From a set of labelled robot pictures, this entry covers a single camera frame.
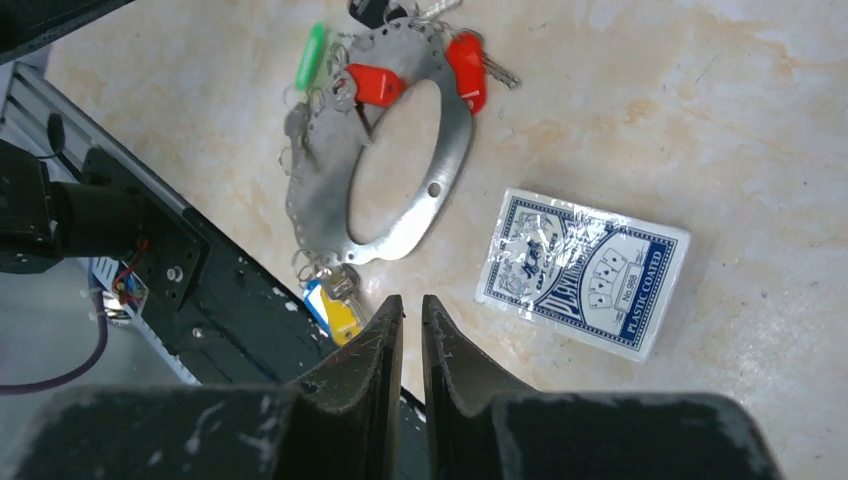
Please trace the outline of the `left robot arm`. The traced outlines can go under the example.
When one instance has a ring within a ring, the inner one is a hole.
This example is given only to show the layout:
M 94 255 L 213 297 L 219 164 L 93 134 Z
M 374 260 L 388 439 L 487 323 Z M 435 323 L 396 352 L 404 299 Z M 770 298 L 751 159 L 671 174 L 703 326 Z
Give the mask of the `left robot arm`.
M 54 181 L 47 163 L 1 142 L 1 271 L 41 274 L 66 258 L 127 259 L 145 244 L 143 199 Z

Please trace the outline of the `perforated metal keyring plate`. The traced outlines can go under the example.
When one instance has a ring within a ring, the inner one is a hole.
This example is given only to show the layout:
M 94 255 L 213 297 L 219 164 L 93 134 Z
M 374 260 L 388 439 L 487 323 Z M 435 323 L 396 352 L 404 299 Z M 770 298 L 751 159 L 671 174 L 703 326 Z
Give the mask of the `perforated metal keyring plate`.
M 291 108 L 285 212 L 300 250 L 328 265 L 401 259 L 431 229 L 473 140 L 446 40 L 401 18 L 355 35 L 350 65 L 381 67 L 408 90 L 388 108 L 357 104 L 350 74 Z

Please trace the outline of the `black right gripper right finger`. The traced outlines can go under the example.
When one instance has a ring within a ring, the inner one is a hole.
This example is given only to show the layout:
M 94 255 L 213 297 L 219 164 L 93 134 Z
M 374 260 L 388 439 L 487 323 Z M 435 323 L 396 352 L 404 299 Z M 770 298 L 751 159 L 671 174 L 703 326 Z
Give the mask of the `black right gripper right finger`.
M 435 479 L 779 479 L 753 418 L 689 392 L 543 392 L 422 302 L 428 454 Z

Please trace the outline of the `green key tag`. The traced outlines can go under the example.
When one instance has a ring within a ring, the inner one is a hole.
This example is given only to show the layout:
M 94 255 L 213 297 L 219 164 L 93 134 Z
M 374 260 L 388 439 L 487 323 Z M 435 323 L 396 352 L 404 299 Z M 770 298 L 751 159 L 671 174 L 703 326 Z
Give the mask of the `green key tag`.
M 319 64 L 324 56 L 327 40 L 327 27 L 323 22 L 316 22 L 309 31 L 306 44 L 294 79 L 297 91 L 305 91 L 314 82 Z

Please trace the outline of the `red key tag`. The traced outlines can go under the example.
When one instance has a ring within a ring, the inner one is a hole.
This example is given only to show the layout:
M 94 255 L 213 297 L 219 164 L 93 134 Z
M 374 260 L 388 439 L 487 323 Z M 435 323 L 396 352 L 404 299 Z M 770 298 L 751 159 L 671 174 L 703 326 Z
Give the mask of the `red key tag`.
M 457 33 L 445 49 L 445 58 L 454 71 L 456 90 L 466 102 L 472 115 L 478 114 L 488 98 L 483 46 L 475 34 Z
M 361 104 L 389 108 L 408 86 L 406 80 L 383 67 L 352 63 L 345 67 L 345 71 L 355 86 L 354 100 Z

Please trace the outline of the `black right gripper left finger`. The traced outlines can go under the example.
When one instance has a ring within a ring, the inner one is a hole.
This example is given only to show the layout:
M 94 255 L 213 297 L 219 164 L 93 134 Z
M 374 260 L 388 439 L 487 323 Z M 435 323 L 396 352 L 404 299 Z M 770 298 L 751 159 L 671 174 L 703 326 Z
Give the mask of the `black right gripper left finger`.
M 17 479 L 384 479 L 393 474 L 404 308 L 287 384 L 82 386 L 13 449 Z

